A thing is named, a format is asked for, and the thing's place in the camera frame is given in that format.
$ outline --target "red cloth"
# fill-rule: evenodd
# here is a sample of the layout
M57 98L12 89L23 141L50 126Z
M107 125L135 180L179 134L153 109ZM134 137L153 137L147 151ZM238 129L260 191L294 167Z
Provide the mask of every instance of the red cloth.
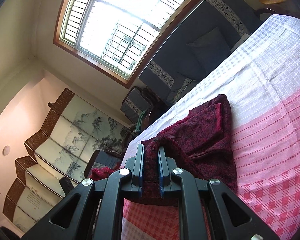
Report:
M97 181L100 179L106 179L110 176L110 174L114 173L116 170L119 169L121 163L117 162L117 164L114 166L113 169L109 167L103 167L103 168L94 168L91 170L91 175L89 176L90 179L93 181Z
M237 171L230 147L231 107L225 95L218 95L192 110L189 115L142 141L145 145L144 181L141 204L177 205L173 199L161 199L157 155L160 146L167 157L194 177L220 179L234 193L237 191Z

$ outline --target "bed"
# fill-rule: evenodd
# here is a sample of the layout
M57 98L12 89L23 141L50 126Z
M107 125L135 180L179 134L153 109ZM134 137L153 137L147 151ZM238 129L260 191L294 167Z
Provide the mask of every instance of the bed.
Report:
M237 194L282 240L300 227L300 20L272 15L221 65L130 144L225 94L232 109ZM178 239L178 208L125 200L122 239Z

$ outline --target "metal screw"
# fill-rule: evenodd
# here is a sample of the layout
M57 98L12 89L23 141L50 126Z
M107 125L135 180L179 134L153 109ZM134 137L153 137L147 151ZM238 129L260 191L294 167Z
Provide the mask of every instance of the metal screw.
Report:
M84 179L82 181L82 185L84 185L84 186L89 186L91 184L92 184L92 179Z
M210 179L210 183L214 186L217 186L220 184L220 181L218 179Z
M120 173L121 175L128 175L128 174L130 173L130 170L127 169L127 168L123 168L123 169L121 169L121 170L119 171L119 173Z
M180 168L175 168L175 169L172 170L172 172L173 172L174 174L179 175L179 174L183 173L183 170L180 169Z
M263 240L263 237L260 235L254 235L252 236L251 240Z

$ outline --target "wooden window frame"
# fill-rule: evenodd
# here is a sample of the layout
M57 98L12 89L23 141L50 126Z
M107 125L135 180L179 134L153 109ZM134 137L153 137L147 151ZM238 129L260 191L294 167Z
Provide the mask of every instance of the wooden window frame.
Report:
M70 54L77 57L78 59L82 60L83 62L87 63L88 65L95 68L96 70L100 71L101 73L105 74L107 77L113 79L114 81L124 86L125 88L129 89L132 83L135 81L135 79L139 76L139 74L144 70L146 65L156 54L160 46L164 43L166 38L174 31L174 29L179 25L182 19L191 11L191 9L198 2L200 2L200 0L185 0L178 7L178 9L175 10L175 12L171 15L171 17L162 26L159 35L152 42L149 48L147 48L146 53L142 56L139 63L134 68L134 70L132 71L128 79L123 78L122 76L112 71L111 69L107 68L100 62L97 62L96 60L89 57L88 55L82 53L81 51L75 49L74 47L60 40L60 32L63 27L63 18L67 10L68 2L69 0L62 0L61 2L58 16L57 16L57 22L55 26L54 44L62 48L63 50L69 52Z

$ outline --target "cushion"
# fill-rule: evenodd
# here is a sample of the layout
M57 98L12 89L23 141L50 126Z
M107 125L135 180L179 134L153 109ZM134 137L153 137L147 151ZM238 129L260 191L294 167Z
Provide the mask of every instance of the cushion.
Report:
M137 88L130 90L129 95L126 100L123 102L120 110L124 112L127 118L131 122L138 122L139 115L150 109L152 106L149 104L141 95L140 91Z
M199 64L205 69L207 75L231 54L219 27L187 44L187 46L197 58Z
M174 83L171 92L166 99L169 106L174 105L179 99L186 95L192 88L198 84L198 81L187 78L180 73L177 73L174 78Z

